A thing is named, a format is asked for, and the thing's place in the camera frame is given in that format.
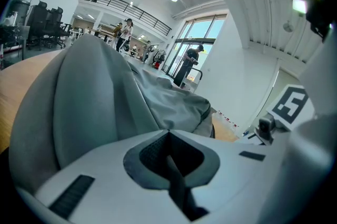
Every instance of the man in dark clothing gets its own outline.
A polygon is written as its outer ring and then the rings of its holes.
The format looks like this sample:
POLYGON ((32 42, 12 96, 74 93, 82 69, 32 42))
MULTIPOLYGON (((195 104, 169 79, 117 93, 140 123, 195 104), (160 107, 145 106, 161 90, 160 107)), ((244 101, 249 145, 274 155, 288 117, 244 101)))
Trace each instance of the man in dark clothing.
POLYGON ((202 51, 204 51, 204 47, 203 45, 200 45, 197 47, 197 49, 190 48, 189 50, 185 52, 185 54, 183 55, 183 60, 184 60, 183 64, 179 72, 176 74, 173 80, 173 83, 175 83, 179 87, 181 86, 181 88, 185 86, 184 83, 182 85, 180 84, 183 81, 183 79, 189 75, 191 71, 191 68, 189 67, 193 67, 193 65, 198 64, 197 60, 199 58, 199 52, 202 52, 202 51))

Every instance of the black metal railing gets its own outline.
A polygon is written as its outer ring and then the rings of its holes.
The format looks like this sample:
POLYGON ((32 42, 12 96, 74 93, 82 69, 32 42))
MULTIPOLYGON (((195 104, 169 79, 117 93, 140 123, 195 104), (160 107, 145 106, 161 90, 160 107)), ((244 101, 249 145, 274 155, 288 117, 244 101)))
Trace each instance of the black metal railing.
POLYGON ((127 14, 128 16, 133 16, 140 21, 143 21, 147 25, 153 27, 157 31, 163 33, 164 35, 168 35, 171 28, 155 18, 154 16, 150 15, 149 13, 139 9, 138 7, 130 5, 122 0, 86 0, 91 1, 93 3, 103 4, 105 6, 109 6, 111 8, 117 9, 122 11, 123 13, 127 14))

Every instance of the white pillar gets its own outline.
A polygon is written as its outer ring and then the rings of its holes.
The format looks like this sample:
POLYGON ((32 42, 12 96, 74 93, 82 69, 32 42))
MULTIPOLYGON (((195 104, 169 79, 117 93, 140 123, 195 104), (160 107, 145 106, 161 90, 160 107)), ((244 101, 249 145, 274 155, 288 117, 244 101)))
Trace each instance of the white pillar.
POLYGON ((94 23, 93 29, 98 29, 98 26, 99 26, 100 23, 101 23, 101 20, 102 20, 103 15, 104 15, 104 12, 103 12, 103 11, 100 11, 100 14, 98 15, 98 17, 96 18, 96 21, 95 21, 95 23, 94 23))

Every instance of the gray fabric cover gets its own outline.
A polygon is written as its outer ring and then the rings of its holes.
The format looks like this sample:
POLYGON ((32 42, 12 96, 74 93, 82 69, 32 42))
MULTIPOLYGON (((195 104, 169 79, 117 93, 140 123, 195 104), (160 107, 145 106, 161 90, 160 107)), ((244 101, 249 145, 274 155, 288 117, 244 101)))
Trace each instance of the gray fabric cover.
POLYGON ((15 182, 34 193, 90 150, 160 129, 209 137, 210 103, 128 63, 85 34, 56 56, 15 118, 9 160, 15 182))

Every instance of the woman in white shirt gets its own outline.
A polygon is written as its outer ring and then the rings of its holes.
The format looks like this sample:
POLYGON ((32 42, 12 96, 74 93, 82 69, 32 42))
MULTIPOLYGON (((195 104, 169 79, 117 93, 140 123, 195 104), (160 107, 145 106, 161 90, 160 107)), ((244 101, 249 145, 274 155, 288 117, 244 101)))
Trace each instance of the woman in white shirt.
POLYGON ((122 34, 117 42, 116 45, 116 50, 117 52, 120 51, 120 47, 122 46, 122 44, 126 41, 126 40, 130 40, 132 33, 133 33, 133 23, 132 23, 132 19, 129 18, 126 21, 126 26, 121 30, 122 34))

